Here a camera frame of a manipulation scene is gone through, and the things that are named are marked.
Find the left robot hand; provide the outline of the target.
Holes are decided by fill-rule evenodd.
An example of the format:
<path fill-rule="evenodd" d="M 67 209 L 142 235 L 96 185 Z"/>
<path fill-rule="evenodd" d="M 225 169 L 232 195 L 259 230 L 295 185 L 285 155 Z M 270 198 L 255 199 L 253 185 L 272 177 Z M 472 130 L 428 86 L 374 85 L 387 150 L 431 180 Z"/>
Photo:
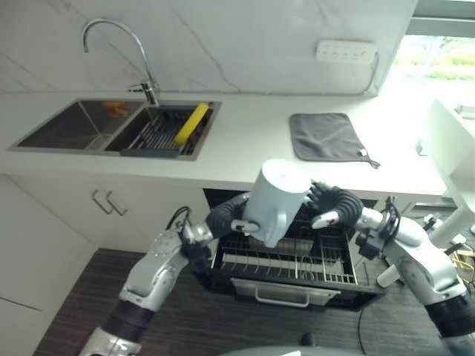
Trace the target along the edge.
<path fill-rule="evenodd" d="M 225 237 L 233 231 L 251 234 L 260 231 L 256 222 L 243 218 L 243 211 L 250 193 L 237 195 L 213 208 L 206 218 L 206 224 L 214 239 Z"/>

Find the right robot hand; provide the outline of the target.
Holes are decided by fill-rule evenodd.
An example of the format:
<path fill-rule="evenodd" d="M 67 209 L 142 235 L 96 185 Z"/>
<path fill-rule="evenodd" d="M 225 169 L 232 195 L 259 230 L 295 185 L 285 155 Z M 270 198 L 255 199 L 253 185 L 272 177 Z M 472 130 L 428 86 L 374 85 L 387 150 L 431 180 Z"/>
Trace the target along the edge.
<path fill-rule="evenodd" d="M 364 207 L 362 201 L 351 192 L 316 181 L 312 181 L 304 204 L 316 213 L 311 222 L 313 229 L 337 223 L 353 227 Z"/>

